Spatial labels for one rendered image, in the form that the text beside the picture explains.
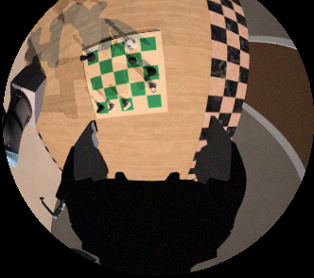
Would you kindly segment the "green and cream chessboard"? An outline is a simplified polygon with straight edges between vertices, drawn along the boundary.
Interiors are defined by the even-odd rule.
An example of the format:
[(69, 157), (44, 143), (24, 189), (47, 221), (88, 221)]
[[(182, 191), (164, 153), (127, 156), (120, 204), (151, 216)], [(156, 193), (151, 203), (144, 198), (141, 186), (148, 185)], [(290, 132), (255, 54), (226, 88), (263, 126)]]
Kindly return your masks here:
[[(135, 49), (125, 44), (127, 39), (138, 42)], [(104, 111), (96, 118), (107, 118), (142, 113), (167, 112), (166, 74), (161, 31), (139, 33), (98, 44), (82, 51), (83, 56), (94, 53), (94, 61), (85, 60), (84, 69), (93, 107), (100, 105)], [(136, 58), (136, 64), (129, 59)], [(149, 68), (155, 68), (155, 76), (147, 77)], [(158, 85), (153, 94), (149, 87)], [(123, 110), (124, 102), (131, 105)], [(110, 106), (116, 109), (108, 113)]]

